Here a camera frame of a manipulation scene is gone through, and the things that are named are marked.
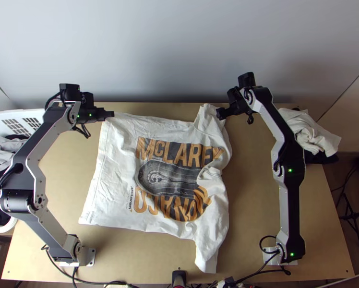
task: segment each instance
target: orange lettering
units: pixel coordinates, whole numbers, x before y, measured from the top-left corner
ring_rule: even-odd
[[[178,149],[176,158],[174,159],[174,164],[178,164],[179,161],[182,161],[182,165],[186,166],[186,158],[187,158],[186,144],[182,143]]]
[[[200,155],[201,155],[201,144],[191,144],[188,166],[191,167],[193,165],[193,159],[194,159],[195,166],[199,167],[200,166]]]
[[[163,160],[165,163],[171,164],[173,163],[173,160],[168,160],[169,147],[170,147],[170,142],[166,142]]]
[[[149,199],[152,199],[152,201],[154,200],[154,209],[152,209],[151,206],[148,205],[148,210],[149,210],[150,214],[157,215],[158,214],[158,197],[154,197],[153,195],[148,194],[148,193],[146,194],[146,196]]]
[[[142,199],[142,207],[140,208],[140,193]],[[143,213],[146,210],[146,192],[142,190],[139,186],[135,188],[135,199],[134,199],[134,210],[137,213]]]
[[[210,205],[210,203],[212,202],[212,200],[210,199],[210,197],[207,195],[207,190],[202,187],[202,186],[198,186],[198,189],[200,191],[198,191],[197,189],[194,189],[194,191],[196,192],[197,195],[199,195],[202,198],[202,201],[206,204],[206,205]]]
[[[156,149],[154,150],[154,154],[157,156],[157,157],[161,157],[164,153],[164,149],[163,147],[165,146],[165,142],[163,141],[157,141],[157,144],[156,144]]]
[[[218,159],[224,150],[222,148],[213,147],[213,160]]]
[[[211,146],[204,146],[202,149],[202,163],[201,163],[201,167],[205,166],[205,160],[206,159],[210,159],[210,155],[206,154],[206,151],[211,149]]]
[[[161,196],[161,211],[164,213],[165,218],[170,217],[170,209],[171,209],[171,202],[173,201],[173,196],[169,197],[169,200],[165,199],[165,196]]]
[[[181,211],[182,213],[182,216],[183,216],[183,219],[185,221],[188,221],[189,218],[186,216],[186,210],[188,210],[188,206],[189,206],[189,199],[188,198],[185,198],[185,201],[183,203],[183,206],[181,206],[181,198],[177,197],[179,199],[179,206],[178,206],[178,209]]]
[[[194,192],[194,200],[195,200],[195,203],[196,203],[196,206],[197,206],[197,210],[200,213],[200,215],[202,215],[203,214],[203,201],[202,201],[202,198],[198,195],[199,192],[198,192],[197,189],[194,189],[193,192]]]
[[[174,215],[176,216],[177,221],[181,221],[179,207],[181,207],[181,198],[175,196],[173,209],[174,209]]]
[[[187,213],[189,221],[193,221],[193,220],[197,219],[197,209],[195,206],[196,206],[195,201],[191,200],[190,205],[189,205],[189,211]]]
[[[153,139],[150,139],[147,149],[145,150],[145,138],[138,137],[137,151],[136,151],[137,158],[146,160],[146,157],[149,154],[148,160],[150,160],[153,156],[153,151],[154,151],[155,145],[156,145],[156,141]]]

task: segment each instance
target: ventilation slot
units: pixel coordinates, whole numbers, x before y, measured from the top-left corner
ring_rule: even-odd
[[[31,136],[29,131],[24,126],[22,126],[20,123],[18,123],[18,121],[16,119],[4,119],[1,121],[6,126],[8,126],[14,132],[14,134],[25,135],[27,137]]]

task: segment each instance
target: black cable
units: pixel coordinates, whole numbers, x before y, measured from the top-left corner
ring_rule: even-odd
[[[42,246],[41,250],[45,250],[46,251],[46,255],[48,256],[50,262],[53,264],[54,267],[57,268],[58,271],[60,271],[62,274],[64,274],[66,277],[70,278],[70,279],[74,279],[74,281],[77,281],[77,282],[81,282],[81,283],[84,283],[84,284],[92,284],[92,285],[105,285],[104,288],[106,288],[108,285],[128,285],[129,287],[131,288],[139,288],[138,286],[135,286],[133,284],[128,284],[126,283],[125,281],[118,281],[118,280],[114,280],[114,281],[110,281],[110,282],[91,282],[91,281],[86,281],[86,280],[82,280],[82,279],[79,279],[77,277],[74,277],[74,276],[71,276],[69,274],[67,274],[65,271],[63,271],[62,269],[60,269],[53,261],[53,259],[51,258],[50,254],[49,254],[49,247],[47,247],[47,245],[45,244],[44,246]],[[76,271],[74,272],[73,271],[73,275],[75,275],[78,271],[78,267],[76,267]]]
[[[276,253],[279,253],[278,250],[274,250],[274,251],[268,252],[268,251],[266,251],[266,250],[262,247],[262,241],[265,240],[266,238],[274,238],[274,239],[276,239],[275,236],[273,236],[273,235],[263,236],[263,237],[261,238],[261,240],[260,240],[260,249],[261,249],[261,251],[264,252],[264,253],[266,253],[266,254],[276,254]]]
[[[50,102],[51,102],[53,99],[57,99],[58,96],[60,96],[60,95],[61,95],[61,91],[59,91],[57,94],[55,94],[55,95],[53,95],[52,97],[50,97],[50,98],[46,101],[46,103],[45,103],[45,110],[48,108]]]
[[[23,281],[19,281],[19,282],[14,286],[14,288],[18,288],[19,286],[21,286],[22,282],[23,282]]]
[[[75,274],[77,273],[78,267],[74,267],[73,269],[73,275],[72,275],[72,282],[73,282],[73,287],[77,288],[77,285],[75,284]]]
[[[86,132],[82,131],[77,126],[72,127],[72,130],[77,131],[78,133],[82,134],[83,136],[85,136],[86,139],[88,139],[91,136],[90,133],[88,135]]]
[[[354,174],[354,172],[357,171],[357,167],[356,167],[356,163],[353,164],[353,166],[351,167],[350,171],[347,173],[346,177],[345,177],[345,182],[342,186],[338,187],[338,188],[335,188],[333,190],[330,190],[331,192],[333,191],[336,191],[338,189],[341,189],[342,188],[342,191],[341,193],[339,194],[339,197],[338,197],[338,200],[337,200],[337,203],[335,204],[335,207],[337,208],[338,205],[339,205],[339,202],[341,201],[341,198],[342,198],[342,195],[345,193],[345,188],[346,188],[346,184],[349,182],[350,180],[350,177]]]
[[[249,279],[253,276],[256,276],[258,274],[263,274],[263,273],[271,273],[271,272],[284,272],[286,275],[291,275],[291,272],[289,270],[286,270],[283,266],[281,266],[281,269],[273,269],[273,270],[265,270],[265,271],[262,271],[262,269],[265,268],[265,266],[274,258],[276,257],[278,254],[279,254],[279,250],[278,250],[278,253],[275,253],[273,256],[271,256],[269,259],[267,259],[265,261],[265,263],[262,265],[262,267],[260,269],[258,269],[256,272],[244,277],[244,278],[241,278],[237,281],[234,282],[235,285],[237,285],[238,283],[241,283],[243,281],[245,281],[246,279]]]
[[[341,185],[341,186],[339,186],[339,187],[337,187],[337,188],[335,188],[335,189],[330,190],[330,192],[334,192],[334,191],[336,191],[336,190],[339,190],[339,189],[341,189],[341,188],[344,188],[344,187],[346,186],[347,182],[349,181],[350,176],[353,175],[355,171],[357,171],[356,164],[353,164],[353,166],[350,168],[349,172],[347,173],[347,175],[346,175],[346,177],[345,177],[345,182],[344,182],[344,184]]]
[[[86,133],[88,137],[92,136],[89,130],[86,128],[85,124],[81,124],[82,130]]]

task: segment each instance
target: power cord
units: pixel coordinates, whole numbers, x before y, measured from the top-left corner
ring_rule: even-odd
[[[341,193],[340,193],[340,195],[339,195],[339,197],[338,197],[337,203],[335,204],[336,207],[338,207],[339,202],[341,201],[342,195],[345,193],[346,184],[349,182],[350,177],[351,177],[351,176],[354,174],[354,172],[356,172],[356,171],[357,171],[356,164],[353,164],[353,166],[350,168],[349,172],[347,173],[347,175],[346,175],[346,177],[345,177],[345,182],[344,182],[344,184],[341,185],[341,186],[339,186],[339,187],[337,187],[337,188],[335,188],[335,189],[330,190],[330,192],[334,192],[334,191],[339,190],[339,189],[342,188],[342,191],[341,191]]]
[[[63,271],[62,269],[60,269],[53,261],[53,259],[51,258],[50,254],[49,254],[49,247],[47,247],[47,245],[45,244],[44,246],[42,246],[41,250],[45,250],[46,255],[48,256],[50,262],[53,264],[54,267],[57,268],[58,271],[60,271],[62,274],[64,274],[66,277],[70,278],[72,280],[73,283],[73,287],[77,288],[76,285],[76,281],[77,282],[81,282],[84,284],[92,284],[92,285],[105,285],[104,288],[106,288],[109,285],[127,285],[130,288],[139,288],[138,286],[135,286],[133,284],[128,284],[125,281],[118,281],[118,280],[114,280],[114,281],[110,281],[110,282],[91,282],[91,281],[86,281],[86,280],[82,280],[77,278],[75,275],[78,272],[78,267],[75,267],[73,270],[73,274],[69,275],[68,273],[66,273],[65,271]]]
[[[90,136],[92,136],[90,134],[90,132],[88,131],[88,129],[86,128],[85,124],[81,124],[82,130],[80,128],[78,128],[77,126],[74,126],[72,128],[72,130],[77,131],[78,133],[82,134],[83,136],[85,136],[86,139],[88,139]]]
[[[62,91],[59,91],[57,94],[55,94],[55,95],[53,95],[52,97],[50,97],[50,98],[46,101],[46,103],[45,103],[45,110],[49,107],[49,104],[50,104],[51,101],[54,100],[54,99],[60,99],[61,102],[62,102],[62,104],[66,107],[65,100],[63,99],[63,97],[62,97],[61,94],[62,94]]]
[[[236,287],[237,284],[242,283],[243,281],[245,281],[245,280],[247,280],[247,279],[249,279],[249,278],[251,278],[251,277],[253,277],[253,276],[259,275],[259,274],[271,273],[271,272],[283,272],[283,273],[285,273],[287,276],[290,276],[290,275],[291,275],[291,272],[290,272],[289,270],[286,270],[283,265],[280,266],[280,267],[281,267],[280,269],[272,269],[272,270],[262,271],[262,270],[266,267],[266,265],[267,265],[274,257],[276,257],[278,254],[281,253],[281,251],[280,251],[279,249],[274,250],[274,251],[271,251],[271,252],[268,252],[268,251],[264,250],[264,248],[262,247],[262,241],[265,240],[266,238],[274,238],[274,239],[276,239],[276,238],[275,238],[275,236],[273,236],[273,235],[267,235],[267,236],[262,237],[261,240],[260,240],[260,242],[259,242],[259,246],[260,246],[260,248],[261,248],[261,251],[264,252],[264,253],[266,253],[266,254],[272,254],[272,256],[271,256],[269,259],[267,259],[267,260],[265,261],[265,263],[261,266],[261,268],[258,269],[256,272],[254,272],[254,273],[252,273],[252,274],[250,274],[250,275],[248,275],[248,276],[246,276],[246,277],[244,277],[244,278],[238,279],[237,281],[234,281],[232,287]],[[284,248],[283,248],[281,245],[280,245],[280,247],[281,247],[281,250],[282,250],[282,257],[284,257],[284,256],[285,256]],[[223,288],[230,288],[230,285],[231,285],[230,283],[225,283],[224,286],[223,286]]]

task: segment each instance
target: robotic arm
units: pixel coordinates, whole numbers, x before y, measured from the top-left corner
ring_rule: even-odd
[[[58,96],[62,106],[52,102]],[[95,249],[83,247],[49,211],[46,178],[38,164],[62,132],[75,130],[88,138],[84,124],[104,121],[114,117],[114,112],[95,107],[93,94],[80,92],[79,85],[74,84],[60,84],[60,92],[48,100],[45,110],[44,123],[14,155],[0,179],[0,208],[24,221],[49,246],[49,254],[61,266],[92,266]]]
[[[253,72],[239,76],[238,81],[239,87],[227,92],[229,108],[217,109],[217,117],[222,120],[230,115],[246,113],[248,123],[252,124],[252,113],[259,113],[276,139],[271,160],[273,177],[279,185],[281,229],[276,246],[263,248],[263,260],[266,262],[274,251],[279,250],[279,255],[269,264],[287,264],[305,254],[305,241],[299,232],[299,186],[305,177],[303,149],[274,106],[269,89],[256,86]]]

